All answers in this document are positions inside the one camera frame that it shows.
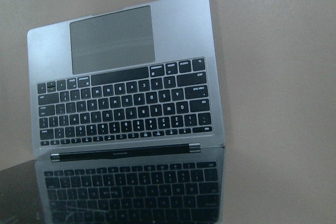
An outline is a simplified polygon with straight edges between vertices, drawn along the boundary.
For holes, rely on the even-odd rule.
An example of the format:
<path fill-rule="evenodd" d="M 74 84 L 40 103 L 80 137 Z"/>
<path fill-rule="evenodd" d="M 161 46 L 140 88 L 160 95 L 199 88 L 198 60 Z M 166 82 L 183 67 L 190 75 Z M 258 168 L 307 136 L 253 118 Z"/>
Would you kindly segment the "grey laptop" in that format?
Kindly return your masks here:
<path fill-rule="evenodd" d="M 1 223 L 220 223 L 225 134 L 209 0 L 27 34 L 35 159 L 1 172 Z"/>

